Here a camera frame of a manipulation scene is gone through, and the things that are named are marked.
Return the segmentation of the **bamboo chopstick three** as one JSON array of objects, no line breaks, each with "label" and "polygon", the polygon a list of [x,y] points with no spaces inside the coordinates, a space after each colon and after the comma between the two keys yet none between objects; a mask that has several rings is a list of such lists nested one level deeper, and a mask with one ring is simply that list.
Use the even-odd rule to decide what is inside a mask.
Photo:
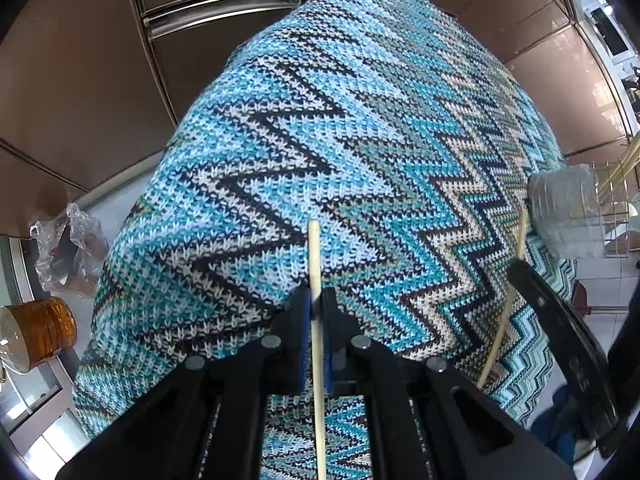
[{"label": "bamboo chopstick three", "polygon": [[598,200],[604,202],[615,190],[616,186],[626,179],[628,174],[634,170],[639,163],[640,136],[636,134],[622,157],[613,166],[613,170],[608,174],[603,183],[599,185]]}]

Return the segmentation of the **bamboo chopstick one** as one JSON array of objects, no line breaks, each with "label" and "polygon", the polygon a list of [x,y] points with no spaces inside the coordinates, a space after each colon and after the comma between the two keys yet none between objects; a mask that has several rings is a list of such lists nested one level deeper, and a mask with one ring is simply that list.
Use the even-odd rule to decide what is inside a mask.
[{"label": "bamboo chopstick one", "polygon": [[311,299],[311,371],[314,394],[314,442],[317,478],[326,480],[326,420],[324,419],[323,332],[321,307],[321,245],[318,220],[308,222],[308,280]]}]

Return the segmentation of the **bamboo chopstick two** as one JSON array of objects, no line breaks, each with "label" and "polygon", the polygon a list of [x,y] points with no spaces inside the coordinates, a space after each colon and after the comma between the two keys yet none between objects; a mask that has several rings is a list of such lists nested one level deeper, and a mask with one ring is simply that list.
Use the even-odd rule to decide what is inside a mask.
[{"label": "bamboo chopstick two", "polygon": [[[528,212],[527,209],[523,207],[521,209],[520,216],[518,217],[518,236],[516,237],[515,258],[517,258],[518,260],[523,260],[525,257],[527,222]],[[514,298],[515,289],[512,285],[508,285],[508,288],[506,289],[506,299],[504,300],[500,313],[498,328],[495,333],[494,340],[492,341],[491,348],[486,358],[484,367],[482,369],[482,372],[480,373],[480,378],[478,378],[478,381],[476,383],[477,388],[479,388],[480,390],[484,388],[491,369],[498,359],[499,349],[504,337],[504,333],[506,332],[506,324],[508,324],[511,315]]]}]

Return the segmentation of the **amber glass jar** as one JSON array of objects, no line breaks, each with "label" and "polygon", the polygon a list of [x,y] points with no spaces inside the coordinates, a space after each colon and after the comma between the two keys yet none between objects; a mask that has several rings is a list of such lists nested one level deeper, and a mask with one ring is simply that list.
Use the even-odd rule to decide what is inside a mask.
[{"label": "amber glass jar", "polygon": [[76,341],[76,320],[60,298],[1,308],[1,362],[15,373],[27,374]]}]

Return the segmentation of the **zigzag knitted table cloth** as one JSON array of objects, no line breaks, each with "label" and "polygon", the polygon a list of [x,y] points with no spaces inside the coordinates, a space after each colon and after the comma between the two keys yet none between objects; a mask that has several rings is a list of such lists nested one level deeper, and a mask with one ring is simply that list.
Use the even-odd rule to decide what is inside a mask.
[{"label": "zigzag knitted table cloth", "polygon": [[[88,444],[188,356],[228,358],[269,332],[309,289],[310,220],[322,290],[365,335],[476,385],[528,180],[562,163],[533,100],[433,3],[308,0],[191,105],[114,240],[74,391]],[[570,298],[574,261],[529,222],[523,261]],[[363,398],[329,392],[322,332],[326,475],[375,479]],[[480,391],[524,428],[552,365],[515,295]],[[256,479],[315,478],[309,329],[305,388],[268,399]]]}]

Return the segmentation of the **white microwave oven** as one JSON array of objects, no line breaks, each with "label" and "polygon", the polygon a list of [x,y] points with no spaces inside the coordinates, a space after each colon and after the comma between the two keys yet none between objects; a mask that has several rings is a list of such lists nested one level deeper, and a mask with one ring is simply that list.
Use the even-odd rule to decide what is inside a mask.
[{"label": "white microwave oven", "polygon": [[606,0],[589,3],[582,10],[597,32],[614,65],[630,61],[637,56],[636,48],[617,21],[613,7]]}]

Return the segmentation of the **crumpled plastic bag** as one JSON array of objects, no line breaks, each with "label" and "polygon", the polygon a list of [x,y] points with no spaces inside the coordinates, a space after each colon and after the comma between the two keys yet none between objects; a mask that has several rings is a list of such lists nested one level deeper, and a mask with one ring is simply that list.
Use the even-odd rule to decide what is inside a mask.
[{"label": "crumpled plastic bag", "polygon": [[29,234],[37,245],[35,271],[43,290],[94,296],[110,249],[96,217],[69,203],[55,219],[36,221]]}]

